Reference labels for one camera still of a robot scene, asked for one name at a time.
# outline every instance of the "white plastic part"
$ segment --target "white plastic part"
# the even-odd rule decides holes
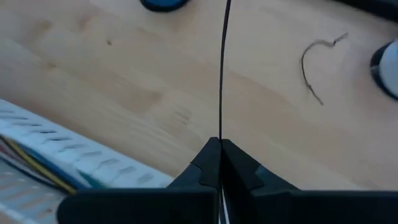
[[[38,152],[77,179],[83,172],[107,187],[166,187],[173,178],[71,130],[0,100],[0,134]]]
[[[383,84],[392,94],[398,96],[398,40],[384,51],[379,68]]]
[[[26,177],[0,161],[0,212],[18,223],[57,223],[61,192]]]

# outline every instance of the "wooden table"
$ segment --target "wooden table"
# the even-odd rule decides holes
[[[0,97],[177,176],[218,134],[225,0],[0,0]],[[300,56],[315,39],[349,33]],[[398,189],[398,103],[369,75],[398,27],[333,1],[233,0],[224,137],[303,189]]]

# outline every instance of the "blue object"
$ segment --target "blue object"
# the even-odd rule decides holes
[[[184,6],[189,0],[141,0],[143,6],[154,12],[171,12]]]
[[[32,156],[37,162],[41,163],[43,166],[50,169],[51,172],[55,173],[57,176],[61,177],[63,180],[66,180],[69,184],[72,184],[72,186],[76,187],[78,190],[86,190],[86,189],[90,188],[90,187],[87,187],[84,184],[80,183],[79,180],[76,180],[76,178],[72,177],[70,174],[68,174],[61,168],[59,168],[56,164],[49,161],[44,156],[40,155],[40,153],[38,153],[28,147],[25,147],[24,145],[21,145],[19,143],[17,143],[17,144],[21,149],[23,149],[26,153],[28,153],[30,156]]]

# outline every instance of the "black wire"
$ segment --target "black wire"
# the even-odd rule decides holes
[[[221,40],[221,61],[220,61],[220,93],[218,101],[218,139],[223,138],[223,78],[224,78],[224,52],[225,52],[225,40],[226,31],[228,29],[229,10],[231,9],[231,0],[226,1],[225,15],[224,15],[224,26],[223,26],[223,37]]]
[[[345,33],[343,35],[341,35],[340,37],[338,37],[337,39],[335,39],[333,42],[328,42],[326,40],[316,40],[314,41],[312,44],[310,44],[303,52],[302,56],[301,56],[301,70],[302,70],[302,74],[303,74],[303,78],[304,78],[304,82],[305,85],[307,86],[307,88],[311,91],[312,95],[315,97],[315,99],[318,100],[319,104],[321,104],[323,106],[323,101],[321,100],[321,98],[315,93],[315,90],[312,88],[312,86],[309,84],[308,80],[307,80],[307,76],[305,75],[305,69],[304,69],[304,57],[306,55],[306,53],[314,46],[316,45],[324,45],[326,47],[332,48],[334,47],[337,42],[343,40],[344,38],[346,38],[348,36],[348,33]]]
[[[228,30],[229,11],[231,9],[231,0],[226,0],[224,25],[223,25],[223,36],[221,39],[221,58],[220,58],[220,92],[218,99],[218,139],[220,141],[220,147],[223,148],[223,78],[224,78],[224,53],[225,53],[225,41],[226,31]],[[226,211],[224,210],[224,198],[223,198],[223,186],[220,184],[220,222],[226,223],[225,218]]]

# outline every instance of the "thin brown wire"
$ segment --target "thin brown wire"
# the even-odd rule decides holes
[[[307,80],[307,76],[305,75],[305,69],[304,69],[304,57],[306,55],[306,53],[313,48],[316,45],[323,45],[329,48],[333,48],[339,41],[347,38],[348,33],[345,33],[343,35],[341,35],[340,37],[338,37],[337,39],[335,39],[333,42],[329,42],[327,40],[316,40],[314,41],[312,44],[310,44],[305,50],[304,53],[301,56],[301,69],[302,69],[302,74],[303,74],[303,78],[304,78],[304,82],[305,85],[307,86],[307,88],[311,91],[312,95],[315,97],[315,99],[318,100],[319,104],[321,104],[323,106],[323,101],[321,100],[321,98],[315,93],[314,89],[312,88],[312,86],[309,84],[308,80]]]

